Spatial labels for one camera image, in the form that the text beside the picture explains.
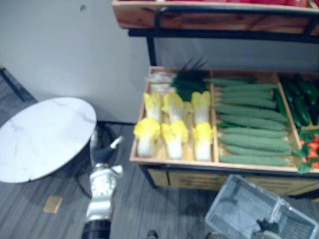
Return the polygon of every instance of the small wooden block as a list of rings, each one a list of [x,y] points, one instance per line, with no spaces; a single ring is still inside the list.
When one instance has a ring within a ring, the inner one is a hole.
[[[63,198],[58,196],[50,196],[46,200],[46,203],[43,208],[43,212],[45,213],[57,213],[60,205],[62,203]]]

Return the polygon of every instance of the white round table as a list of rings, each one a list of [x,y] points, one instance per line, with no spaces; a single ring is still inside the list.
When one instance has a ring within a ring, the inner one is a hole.
[[[27,182],[55,171],[81,151],[95,125],[93,107],[77,98],[24,109],[0,128],[0,181]]]

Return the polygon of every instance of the plastic basket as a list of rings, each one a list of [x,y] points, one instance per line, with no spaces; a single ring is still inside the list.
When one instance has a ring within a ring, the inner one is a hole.
[[[314,239],[318,224],[278,195],[230,175],[211,205],[206,223],[229,239],[251,239],[257,220],[277,223],[281,239]]]

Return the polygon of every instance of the gray floor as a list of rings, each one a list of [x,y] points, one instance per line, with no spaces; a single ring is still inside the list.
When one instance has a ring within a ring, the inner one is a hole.
[[[0,125],[23,108],[22,103],[0,79]],[[124,167],[119,180],[112,224],[112,239],[144,239],[149,229],[161,239],[204,239],[209,231],[204,216],[215,193],[199,190],[152,189],[140,169],[128,161],[133,127],[113,124],[126,138],[116,163]],[[89,200],[77,187],[74,176],[90,167],[88,147],[55,173],[24,184],[0,183],[1,239],[78,239]],[[88,176],[81,177],[88,188]],[[57,214],[46,214],[43,206],[50,195],[63,198]],[[292,206],[319,221],[319,204],[287,198]]]

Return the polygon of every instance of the wooden crate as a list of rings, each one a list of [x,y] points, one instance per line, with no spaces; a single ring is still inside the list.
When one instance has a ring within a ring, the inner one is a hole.
[[[154,28],[156,13],[163,7],[234,7],[261,10],[265,13],[202,13],[170,12],[161,16],[161,27],[165,29],[237,30],[280,33],[303,33],[310,24],[310,16],[291,16],[292,12],[319,13],[317,5],[309,0],[308,7],[265,5],[231,2],[187,2],[187,1],[134,1],[113,0],[112,6],[118,24],[122,28]],[[285,15],[275,11],[284,11]],[[311,35],[319,34],[317,26]]]
[[[150,67],[149,74],[154,72],[176,72],[174,69],[163,67]],[[278,84],[278,89],[282,96],[284,95],[282,86],[279,82],[278,75],[274,72],[256,72],[256,71],[226,71],[213,70],[211,75],[216,77],[231,76],[257,76],[258,82],[272,82]],[[146,85],[146,92],[151,90],[150,83]],[[214,86],[210,85],[210,91],[214,92]],[[299,136],[288,107],[285,97],[283,97],[289,119],[289,136],[288,139],[295,148],[300,148]],[[140,109],[141,120],[145,116],[144,102]],[[214,110],[211,111],[211,122],[215,132],[218,119]],[[231,164],[219,162],[218,155],[224,154],[223,147],[218,143],[218,134],[213,138],[212,161],[203,162],[195,161],[191,151],[184,156],[183,160],[167,159],[165,147],[156,151],[153,157],[145,158],[137,155],[137,139],[134,139],[130,161],[141,166],[150,183],[153,186],[172,186],[180,188],[196,188],[203,190],[219,190],[229,174],[240,174],[247,177],[250,181],[265,187],[277,194],[299,195],[309,191],[319,189],[319,170],[315,169],[310,173],[301,175],[297,167],[293,165],[262,166]],[[299,166],[302,159],[289,156],[288,160]]]

